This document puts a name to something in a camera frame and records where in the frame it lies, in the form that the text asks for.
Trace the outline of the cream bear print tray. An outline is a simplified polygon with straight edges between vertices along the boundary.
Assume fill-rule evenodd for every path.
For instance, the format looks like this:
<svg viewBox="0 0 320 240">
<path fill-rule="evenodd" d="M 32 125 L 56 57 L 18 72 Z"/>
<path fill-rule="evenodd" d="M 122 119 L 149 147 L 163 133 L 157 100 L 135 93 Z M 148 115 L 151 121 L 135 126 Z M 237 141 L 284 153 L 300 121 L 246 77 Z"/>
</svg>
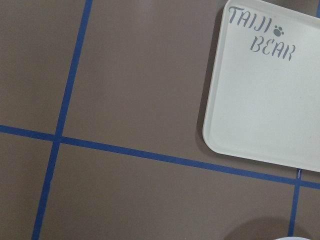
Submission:
<svg viewBox="0 0 320 240">
<path fill-rule="evenodd" d="M 229 0 L 202 135 L 219 154 L 318 172 L 319 18 L 262 0 Z"/>
</svg>

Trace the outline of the white round plate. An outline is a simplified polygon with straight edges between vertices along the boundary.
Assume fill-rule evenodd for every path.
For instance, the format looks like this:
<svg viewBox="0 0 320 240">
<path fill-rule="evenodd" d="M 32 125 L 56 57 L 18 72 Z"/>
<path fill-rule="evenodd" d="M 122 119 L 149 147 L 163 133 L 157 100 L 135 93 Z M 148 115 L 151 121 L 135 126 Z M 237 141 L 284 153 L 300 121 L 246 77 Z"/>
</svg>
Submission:
<svg viewBox="0 0 320 240">
<path fill-rule="evenodd" d="M 312 238 L 307 236 L 284 236 L 275 238 L 275 240 L 312 240 Z"/>
</svg>

